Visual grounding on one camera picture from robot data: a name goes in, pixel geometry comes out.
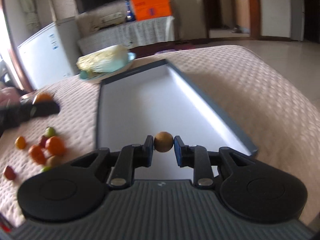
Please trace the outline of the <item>yellow lemon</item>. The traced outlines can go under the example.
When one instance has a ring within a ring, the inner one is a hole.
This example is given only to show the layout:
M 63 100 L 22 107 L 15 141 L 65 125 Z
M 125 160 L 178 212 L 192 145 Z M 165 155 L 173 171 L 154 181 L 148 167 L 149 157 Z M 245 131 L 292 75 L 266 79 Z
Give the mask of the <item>yellow lemon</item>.
M 27 142 L 25 140 L 25 138 L 23 136 L 20 136 L 18 137 L 16 140 L 15 140 L 15 146 L 17 149 L 19 150 L 23 150 L 26 148 L 27 146 Z

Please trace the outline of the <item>brown round longan fruit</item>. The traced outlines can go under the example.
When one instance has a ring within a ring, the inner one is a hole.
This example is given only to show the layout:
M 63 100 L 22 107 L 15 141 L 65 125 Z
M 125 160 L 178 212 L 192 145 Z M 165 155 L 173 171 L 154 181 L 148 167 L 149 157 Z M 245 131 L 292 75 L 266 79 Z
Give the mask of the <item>brown round longan fruit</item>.
M 159 132 L 154 138 L 154 148 L 158 152 L 168 152 L 174 145 L 174 138 L 168 132 Z

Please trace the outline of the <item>small orange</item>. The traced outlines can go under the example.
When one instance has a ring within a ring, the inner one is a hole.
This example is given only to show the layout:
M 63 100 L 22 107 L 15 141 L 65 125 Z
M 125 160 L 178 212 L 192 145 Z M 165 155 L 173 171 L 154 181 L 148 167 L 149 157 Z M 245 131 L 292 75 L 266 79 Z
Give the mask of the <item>small orange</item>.
M 48 102 L 53 101 L 53 96 L 50 93 L 42 92 L 35 95 L 33 99 L 33 104 L 39 103 L 39 102 Z

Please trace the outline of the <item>small orange mandarin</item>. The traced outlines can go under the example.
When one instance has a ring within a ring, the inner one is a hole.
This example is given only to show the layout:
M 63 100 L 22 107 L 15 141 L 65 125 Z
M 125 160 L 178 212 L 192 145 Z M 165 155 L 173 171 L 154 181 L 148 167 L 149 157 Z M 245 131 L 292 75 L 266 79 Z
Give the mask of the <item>small orange mandarin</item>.
M 44 156 L 44 152 L 40 145 L 32 145 L 28 150 L 28 154 L 31 159 L 39 165 L 45 165 L 47 162 L 47 159 Z

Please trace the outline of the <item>large orange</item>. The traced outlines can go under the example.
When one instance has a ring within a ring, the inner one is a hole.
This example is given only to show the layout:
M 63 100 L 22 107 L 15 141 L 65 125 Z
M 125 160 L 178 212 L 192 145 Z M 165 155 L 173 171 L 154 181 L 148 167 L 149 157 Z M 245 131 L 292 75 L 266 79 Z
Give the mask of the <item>large orange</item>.
M 46 141 L 46 150 L 55 156 L 63 156 L 66 152 L 66 147 L 63 140 L 58 136 L 50 137 Z

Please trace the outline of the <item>red wax apple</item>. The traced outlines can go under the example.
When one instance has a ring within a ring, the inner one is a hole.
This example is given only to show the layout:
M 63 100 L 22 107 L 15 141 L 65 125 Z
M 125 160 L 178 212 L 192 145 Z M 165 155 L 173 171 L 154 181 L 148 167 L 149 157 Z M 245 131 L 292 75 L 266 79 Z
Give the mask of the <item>red wax apple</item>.
M 3 176 L 9 181 L 13 181 L 16 179 L 16 173 L 9 165 L 4 168 Z

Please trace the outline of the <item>green lime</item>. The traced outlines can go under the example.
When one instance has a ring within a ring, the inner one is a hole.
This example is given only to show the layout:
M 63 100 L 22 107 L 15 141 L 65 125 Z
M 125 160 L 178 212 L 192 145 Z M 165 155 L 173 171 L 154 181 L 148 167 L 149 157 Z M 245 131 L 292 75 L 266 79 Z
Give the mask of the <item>green lime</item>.
M 42 169 L 41 169 L 41 172 L 47 172 L 49 170 L 51 170 L 52 168 L 50 166 L 44 166 Z

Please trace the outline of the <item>wooden kitchen counter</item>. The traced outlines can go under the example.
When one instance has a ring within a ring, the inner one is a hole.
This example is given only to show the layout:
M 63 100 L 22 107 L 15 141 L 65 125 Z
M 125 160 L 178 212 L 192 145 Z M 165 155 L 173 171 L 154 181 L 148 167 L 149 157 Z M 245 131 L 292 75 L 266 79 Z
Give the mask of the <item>wooden kitchen counter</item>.
M 250 33 L 250 8 L 249 0 L 231 0 L 234 25 L 237 33 Z

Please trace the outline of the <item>grey shallow box tray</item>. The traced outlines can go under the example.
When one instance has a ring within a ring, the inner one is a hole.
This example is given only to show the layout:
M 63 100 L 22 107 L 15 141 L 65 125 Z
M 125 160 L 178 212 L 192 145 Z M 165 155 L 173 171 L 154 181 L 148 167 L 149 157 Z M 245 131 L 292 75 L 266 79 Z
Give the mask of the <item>grey shallow box tray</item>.
M 203 146 L 209 154 L 214 186 L 248 183 L 261 176 L 257 148 L 249 137 L 168 61 L 157 61 L 104 80 L 100 86 L 96 145 L 111 167 L 110 152 L 144 144 L 148 135 L 168 132 L 185 145 Z M 138 184 L 166 187 L 180 181 L 193 185 L 193 169 L 180 168 L 174 145 L 158 152 L 153 145 L 151 166 L 135 169 L 131 187 Z

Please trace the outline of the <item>white chest freezer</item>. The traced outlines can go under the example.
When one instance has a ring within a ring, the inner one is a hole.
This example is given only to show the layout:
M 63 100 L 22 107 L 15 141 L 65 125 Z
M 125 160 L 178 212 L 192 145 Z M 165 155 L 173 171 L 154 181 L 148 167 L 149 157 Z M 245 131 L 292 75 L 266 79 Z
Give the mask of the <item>white chest freezer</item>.
M 55 21 L 29 37 L 17 49 L 34 89 L 79 74 L 80 33 L 74 17 Z

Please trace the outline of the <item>pink quilted table cover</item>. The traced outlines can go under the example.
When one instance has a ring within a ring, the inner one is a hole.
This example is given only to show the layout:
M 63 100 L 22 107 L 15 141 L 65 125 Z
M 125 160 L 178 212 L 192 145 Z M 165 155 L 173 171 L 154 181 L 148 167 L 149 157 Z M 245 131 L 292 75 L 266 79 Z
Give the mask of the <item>pink quilted table cover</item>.
M 287 79 L 241 46 L 182 50 L 138 59 L 134 66 L 167 59 L 241 127 L 258 147 L 258 159 L 299 178 L 308 190 L 301 221 L 319 215 L 319 111 Z M 15 140 L 38 142 L 47 126 L 63 132 L 73 159 L 93 150 L 99 86 L 70 77 L 44 89 L 61 112 L 6 131 L 1 136 L 1 168 L 10 166 L 20 180 L 41 167 Z

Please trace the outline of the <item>napa cabbage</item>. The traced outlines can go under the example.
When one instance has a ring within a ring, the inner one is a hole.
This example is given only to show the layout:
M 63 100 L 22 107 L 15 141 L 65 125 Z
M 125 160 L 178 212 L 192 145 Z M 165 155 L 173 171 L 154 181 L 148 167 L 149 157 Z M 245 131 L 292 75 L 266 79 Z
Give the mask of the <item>napa cabbage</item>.
M 90 74 L 111 73 L 127 65 L 128 50 L 114 45 L 78 58 L 77 67 Z

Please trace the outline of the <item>cabinet with grey cloth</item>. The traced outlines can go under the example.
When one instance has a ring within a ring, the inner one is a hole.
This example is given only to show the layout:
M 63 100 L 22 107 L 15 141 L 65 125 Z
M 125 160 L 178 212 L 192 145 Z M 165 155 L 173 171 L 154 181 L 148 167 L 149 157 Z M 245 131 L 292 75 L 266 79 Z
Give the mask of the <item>cabinet with grey cloth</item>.
M 175 40 L 174 17 L 135 21 L 99 30 L 81 38 L 78 46 L 87 55 L 104 48 L 122 45 L 127 49 Z

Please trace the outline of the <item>blue glass bottle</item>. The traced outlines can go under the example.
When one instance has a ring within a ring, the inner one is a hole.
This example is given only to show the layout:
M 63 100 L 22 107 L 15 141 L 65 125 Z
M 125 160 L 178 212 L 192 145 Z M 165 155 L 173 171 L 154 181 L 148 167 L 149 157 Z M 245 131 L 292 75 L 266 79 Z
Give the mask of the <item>blue glass bottle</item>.
M 131 9 L 131 5 L 130 5 L 130 1 L 126 0 L 125 1 L 126 4 L 126 17 L 125 17 L 125 21 L 126 22 L 134 22 L 136 20 L 134 13 L 132 12 Z

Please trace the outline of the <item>orange gift bag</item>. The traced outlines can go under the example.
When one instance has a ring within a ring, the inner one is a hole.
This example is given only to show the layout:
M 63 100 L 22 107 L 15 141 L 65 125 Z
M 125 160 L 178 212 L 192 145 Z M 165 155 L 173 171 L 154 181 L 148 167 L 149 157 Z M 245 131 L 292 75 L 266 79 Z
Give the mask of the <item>orange gift bag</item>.
M 170 0 L 131 0 L 131 2 L 138 21 L 172 15 Z

